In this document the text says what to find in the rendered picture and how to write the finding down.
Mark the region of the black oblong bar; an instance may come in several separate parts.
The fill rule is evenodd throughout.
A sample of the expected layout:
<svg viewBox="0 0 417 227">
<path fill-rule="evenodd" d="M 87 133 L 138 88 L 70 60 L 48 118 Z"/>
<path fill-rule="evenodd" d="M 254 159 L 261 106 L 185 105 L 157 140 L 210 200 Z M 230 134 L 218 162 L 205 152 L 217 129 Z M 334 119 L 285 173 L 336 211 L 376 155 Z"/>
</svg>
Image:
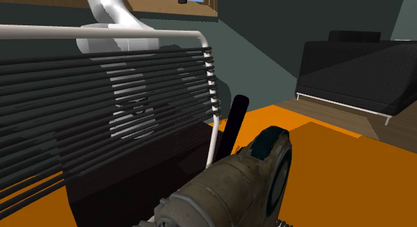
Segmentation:
<svg viewBox="0 0 417 227">
<path fill-rule="evenodd" d="M 248 106 L 247 96 L 236 95 L 234 97 L 214 162 L 231 155 Z"/>
</svg>

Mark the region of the olive brown rounded device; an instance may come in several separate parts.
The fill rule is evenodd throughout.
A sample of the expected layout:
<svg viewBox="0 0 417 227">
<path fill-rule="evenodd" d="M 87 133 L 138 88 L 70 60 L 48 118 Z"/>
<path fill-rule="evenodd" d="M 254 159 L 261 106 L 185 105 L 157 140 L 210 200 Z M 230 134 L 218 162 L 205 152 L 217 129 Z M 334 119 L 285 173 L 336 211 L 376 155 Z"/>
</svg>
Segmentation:
<svg viewBox="0 0 417 227">
<path fill-rule="evenodd" d="M 153 218 L 133 227 L 293 227 L 279 219 L 291 159 L 289 132 L 270 126 L 161 199 Z"/>
</svg>

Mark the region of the wooden-framed window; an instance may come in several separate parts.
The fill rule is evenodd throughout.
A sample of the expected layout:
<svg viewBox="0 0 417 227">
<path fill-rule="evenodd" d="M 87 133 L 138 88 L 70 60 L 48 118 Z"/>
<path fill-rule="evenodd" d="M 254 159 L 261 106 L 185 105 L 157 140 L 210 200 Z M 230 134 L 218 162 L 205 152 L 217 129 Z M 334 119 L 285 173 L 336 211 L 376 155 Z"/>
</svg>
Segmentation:
<svg viewBox="0 0 417 227">
<path fill-rule="evenodd" d="M 178 3 L 178 0 L 124 0 L 124 2 L 129 10 L 137 12 L 218 17 L 218 0 L 188 1 L 184 4 Z"/>
</svg>

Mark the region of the black sofa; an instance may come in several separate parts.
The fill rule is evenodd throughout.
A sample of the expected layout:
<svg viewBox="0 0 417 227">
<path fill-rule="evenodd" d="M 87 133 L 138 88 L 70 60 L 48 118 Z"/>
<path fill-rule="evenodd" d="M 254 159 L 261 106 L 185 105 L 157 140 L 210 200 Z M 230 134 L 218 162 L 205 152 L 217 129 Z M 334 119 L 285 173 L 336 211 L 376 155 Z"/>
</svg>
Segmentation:
<svg viewBox="0 0 417 227">
<path fill-rule="evenodd" d="M 417 40 L 330 31 L 305 43 L 295 95 L 390 119 L 417 101 Z"/>
</svg>

